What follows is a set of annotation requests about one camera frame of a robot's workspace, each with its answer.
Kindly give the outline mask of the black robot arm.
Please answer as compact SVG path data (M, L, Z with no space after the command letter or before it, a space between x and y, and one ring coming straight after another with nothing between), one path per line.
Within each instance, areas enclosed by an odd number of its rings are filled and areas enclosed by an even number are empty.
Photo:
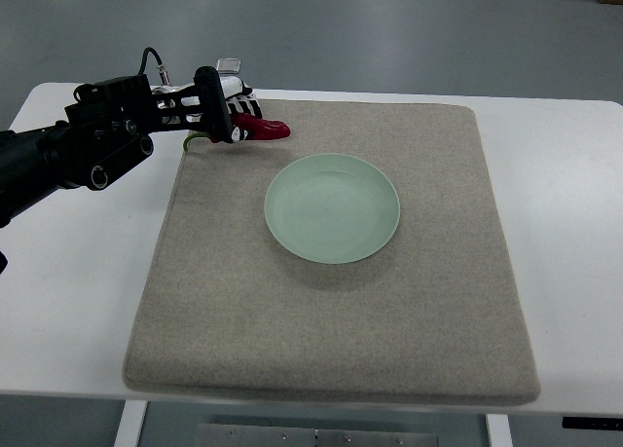
M214 67L198 68L189 86L156 94L145 61L155 60L168 86L164 63L151 47L141 58L133 75L76 87L66 120L2 131L2 226L59 189L106 189L152 155L153 132L196 130L231 142L234 125Z

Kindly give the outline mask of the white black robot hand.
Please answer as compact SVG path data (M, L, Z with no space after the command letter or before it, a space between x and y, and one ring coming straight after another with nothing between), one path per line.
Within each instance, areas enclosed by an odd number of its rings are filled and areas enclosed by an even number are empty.
M213 143L237 143L250 139L253 125L263 120L254 91L233 75L222 76L205 68L193 83L164 88L157 97L162 122L187 130L190 138Z

